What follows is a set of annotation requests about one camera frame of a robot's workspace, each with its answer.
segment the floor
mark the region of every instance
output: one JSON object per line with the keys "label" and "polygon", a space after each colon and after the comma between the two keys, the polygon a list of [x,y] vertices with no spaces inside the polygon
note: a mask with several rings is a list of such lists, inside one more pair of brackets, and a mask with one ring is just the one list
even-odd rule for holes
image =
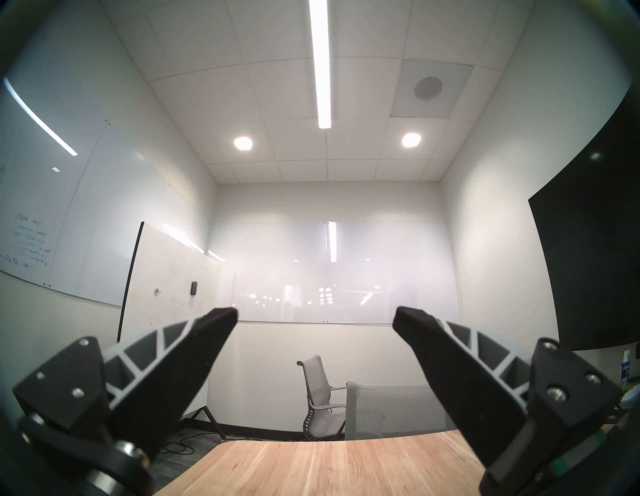
{"label": "floor", "polygon": [[[195,434],[198,434],[198,436],[183,441],[183,444],[193,448],[193,453],[191,453],[191,449],[185,449],[185,454],[167,453],[156,456],[156,459],[149,469],[154,479],[154,491],[159,491],[165,487],[222,442],[218,434],[205,433],[197,429],[183,429],[171,436],[168,440],[177,442],[180,439]],[[179,444],[174,443],[168,445],[168,448],[173,451],[180,451],[182,449]]]}

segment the wooden table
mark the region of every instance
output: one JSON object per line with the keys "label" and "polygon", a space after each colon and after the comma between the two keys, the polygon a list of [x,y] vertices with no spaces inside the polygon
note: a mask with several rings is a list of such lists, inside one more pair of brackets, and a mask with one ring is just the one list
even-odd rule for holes
{"label": "wooden table", "polygon": [[156,494],[478,495],[483,472],[458,431],[366,441],[231,441]]}

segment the ceiling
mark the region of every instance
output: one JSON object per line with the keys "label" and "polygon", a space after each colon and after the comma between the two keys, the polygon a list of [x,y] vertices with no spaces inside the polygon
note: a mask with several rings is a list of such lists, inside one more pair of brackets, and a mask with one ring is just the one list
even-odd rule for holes
{"label": "ceiling", "polygon": [[[534,0],[328,0],[332,126],[317,124],[308,0],[103,0],[218,183],[438,181]],[[414,94],[422,78],[442,82]],[[404,148],[408,132],[422,136]],[[249,136],[253,147],[235,148]]]}

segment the black monitor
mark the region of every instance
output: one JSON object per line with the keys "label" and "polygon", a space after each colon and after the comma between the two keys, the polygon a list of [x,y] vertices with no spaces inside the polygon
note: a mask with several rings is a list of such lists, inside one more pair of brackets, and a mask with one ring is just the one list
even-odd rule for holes
{"label": "black monitor", "polygon": [[591,142],[529,199],[560,343],[640,340],[640,123],[629,90]]}

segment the white wall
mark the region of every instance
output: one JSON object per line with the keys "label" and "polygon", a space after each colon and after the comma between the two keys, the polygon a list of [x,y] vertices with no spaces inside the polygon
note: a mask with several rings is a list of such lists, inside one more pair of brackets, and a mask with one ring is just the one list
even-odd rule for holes
{"label": "white wall", "polygon": [[[538,0],[502,81],[442,180],[463,320],[528,351],[541,336],[557,338],[528,199],[589,143],[630,84],[598,26],[572,4]],[[619,378],[625,348],[583,356]]]}
{"label": "white wall", "polygon": [[[444,220],[438,184],[318,182],[220,186],[213,221]],[[218,422],[302,430],[307,391],[298,360],[318,354],[333,386],[418,384],[413,351],[391,326],[240,322],[213,366],[209,409]],[[334,393],[335,403],[346,401]]]}
{"label": "white wall", "polygon": [[[209,219],[217,183],[138,72],[99,4],[62,2],[40,29],[111,123]],[[5,273],[0,273],[0,294],[0,401],[15,420],[21,410],[13,386],[80,336],[95,335],[103,349],[114,344],[120,307],[44,289]]]}

